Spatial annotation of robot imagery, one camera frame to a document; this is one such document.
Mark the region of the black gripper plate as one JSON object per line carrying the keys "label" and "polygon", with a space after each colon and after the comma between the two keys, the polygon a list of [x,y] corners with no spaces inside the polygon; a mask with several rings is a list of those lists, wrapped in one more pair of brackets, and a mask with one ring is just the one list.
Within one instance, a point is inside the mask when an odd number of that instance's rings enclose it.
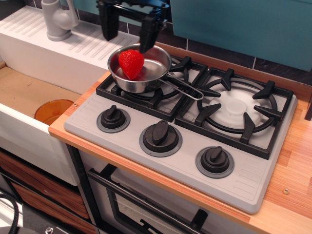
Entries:
{"label": "black gripper plate", "polygon": [[160,30],[166,27],[169,4],[166,0],[98,0],[97,8],[104,38],[118,35],[121,17],[141,23],[140,49],[144,54],[153,48]]}

